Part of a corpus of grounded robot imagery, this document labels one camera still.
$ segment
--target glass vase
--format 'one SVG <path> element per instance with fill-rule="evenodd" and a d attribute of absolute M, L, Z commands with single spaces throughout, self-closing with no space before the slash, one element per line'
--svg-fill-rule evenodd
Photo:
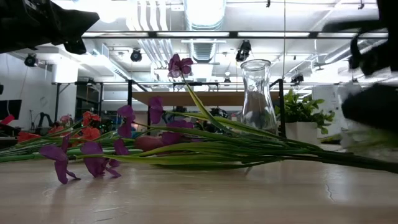
<path fill-rule="evenodd" d="M 242 123 L 278 133 L 274 107 L 269 94 L 270 61 L 255 59 L 242 63 L 244 104 Z"/>

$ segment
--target potted plant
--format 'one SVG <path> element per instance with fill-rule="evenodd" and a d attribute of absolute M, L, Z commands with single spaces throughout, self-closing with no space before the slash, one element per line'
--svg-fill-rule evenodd
<path fill-rule="evenodd" d="M 312 96 L 306 96 L 299 102 L 299 95 L 290 90 L 284 96 L 285 101 L 285 127 L 286 137 L 311 144 L 318 144 L 318 128 L 322 134 L 328 134 L 327 126 L 333 121 L 335 113 L 329 111 L 324 113 L 321 110 L 314 113 L 315 109 L 319 109 L 318 105 L 325 100 L 313 100 Z M 280 108 L 275 107 L 277 118 L 280 118 Z"/>

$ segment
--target wooden shelf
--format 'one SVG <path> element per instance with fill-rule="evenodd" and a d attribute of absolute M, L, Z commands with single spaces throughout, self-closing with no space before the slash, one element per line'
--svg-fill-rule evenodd
<path fill-rule="evenodd" d="M 205 106 L 242 106 L 244 92 L 196 92 Z M 163 106 L 195 106 L 189 92 L 133 92 L 132 97 L 148 105 L 152 97 L 161 96 Z M 278 92 L 271 92 L 272 100 L 279 98 Z"/>

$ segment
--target wooden table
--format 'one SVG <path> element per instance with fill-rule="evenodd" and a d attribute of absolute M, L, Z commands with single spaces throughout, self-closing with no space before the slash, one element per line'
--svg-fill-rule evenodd
<path fill-rule="evenodd" d="M 0 164 L 1 223 L 398 223 L 398 175 L 288 161 L 192 172 L 122 164 L 122 177 L 58 182 L 52 161 Z"/>

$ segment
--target white flower pot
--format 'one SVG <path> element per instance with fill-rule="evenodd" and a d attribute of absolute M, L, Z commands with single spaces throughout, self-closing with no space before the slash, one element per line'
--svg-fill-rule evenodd
<path fill-rule="evenodd" d="M 317 124 L 314 122 L 286 123 L 286 137 L 310 144 L 319 144 Z"/>

